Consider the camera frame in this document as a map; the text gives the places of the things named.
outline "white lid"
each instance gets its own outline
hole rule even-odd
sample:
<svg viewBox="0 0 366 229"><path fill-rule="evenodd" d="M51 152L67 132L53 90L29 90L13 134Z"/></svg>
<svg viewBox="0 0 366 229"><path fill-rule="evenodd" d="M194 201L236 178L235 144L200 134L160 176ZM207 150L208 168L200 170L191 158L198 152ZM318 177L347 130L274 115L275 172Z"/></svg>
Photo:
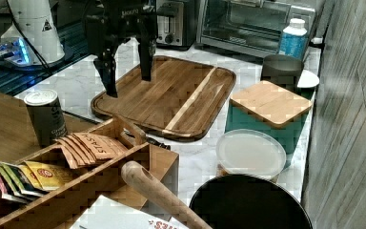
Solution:
<svg viewBox="0 0 366 229"><path fill-rule="evenodd" d="M304 29L305 21L299 18L292 18L290 20L290 26L297 29Z"/></svg>
<svg viewBox="0 0 366 229"><path fill-rule="evenodd" d="M25 103L30 106L42 106L53 102L57 98L57 92L51 89L42 89L25 96Z"/></svg>
<svg viewBox="0 0 366 229"><path fill-rule="evenodd" d="M283 147L274 138L252 130L230 131L218 139L216 156L229 174L248 174L270 179L286 162Z"/></svg>
<svg viewBox="0 0 366 229"><path fill-rule="evenodd" d="M319 84L319 77L316 74L303 70L302 75L299 77L298 88L313 88Z"/></svg>

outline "blue label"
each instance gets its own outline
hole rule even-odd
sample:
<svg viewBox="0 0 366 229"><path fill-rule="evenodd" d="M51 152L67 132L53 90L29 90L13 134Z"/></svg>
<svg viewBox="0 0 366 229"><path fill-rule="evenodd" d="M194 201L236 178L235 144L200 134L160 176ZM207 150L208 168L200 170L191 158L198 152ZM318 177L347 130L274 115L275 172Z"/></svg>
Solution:
<svg viewBox="0 0 366 229"><path fill-rule="evenodd" d="M301 59L304 53L305 41L305 36L296 36L283 32L279 53Z"/></svg>

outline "kitchen counter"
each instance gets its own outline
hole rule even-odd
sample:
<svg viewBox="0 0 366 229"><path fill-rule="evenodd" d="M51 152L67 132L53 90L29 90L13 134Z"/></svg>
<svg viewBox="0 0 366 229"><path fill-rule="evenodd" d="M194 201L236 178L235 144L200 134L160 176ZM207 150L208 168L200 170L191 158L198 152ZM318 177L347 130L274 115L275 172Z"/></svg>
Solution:
<svg viewBox="0 0 366 229"><path fill-rule="evenodd" d="M204 51L195 47L191 47L186 52L157 49L156 55L167 55L231 70L236 74L236 83L232 93L248 88L260 80L260 60L250 62L250 57L246 55L221 55L212 48ZM305 69L317 74L319 59L320 49L310 47L307 52ZM94 116L91 111L92 99L104 91L100 76L93 65L93 60L94 56L88 56L62 72L18 94L16 97L23 99L28 92L36 89L54 89L58 92L64 111L91 120L102 121L102 119ZM137 42L132 39L127 44L120 46L115 61L117 63L116 78L121 77L138 65ZM150 135L160 142L171 145L172 151L179 153L178 197L187 204L190 203L197 188L216 175L215 145L217 140L224 134L228 104L229 99L226 100L207 134L195 142L176 142ZM301 200L312 112L313 109L309 111L291 165L277 179L277 184L290 192L298 201Z"/></svg>

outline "toaster oven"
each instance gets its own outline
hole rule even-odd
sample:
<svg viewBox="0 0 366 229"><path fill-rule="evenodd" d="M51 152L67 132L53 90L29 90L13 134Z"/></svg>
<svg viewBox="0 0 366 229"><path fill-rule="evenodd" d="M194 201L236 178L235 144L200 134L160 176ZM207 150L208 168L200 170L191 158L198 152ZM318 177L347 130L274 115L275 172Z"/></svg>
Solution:
<svg viewBox="0 0 366 229"><path fill-rule="evenodd" d="M258 57L278 53L281 33L292 18L305 21L311 38L322 1L201 0L196 41Z"/></svg>

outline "white bottle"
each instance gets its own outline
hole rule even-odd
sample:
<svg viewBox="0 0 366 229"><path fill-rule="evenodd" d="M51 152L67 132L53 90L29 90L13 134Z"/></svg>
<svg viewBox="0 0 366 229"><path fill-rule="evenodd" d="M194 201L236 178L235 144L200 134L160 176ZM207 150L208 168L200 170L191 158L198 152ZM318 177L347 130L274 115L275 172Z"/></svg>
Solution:
<svg viewBox="0 0 366 229"><path fill-rule="evenodd" d="M298 18L290 20L290 26L283 30L279 54L289 55L302 59L307 41L307 30L305 30L305 21Z"/></svg>

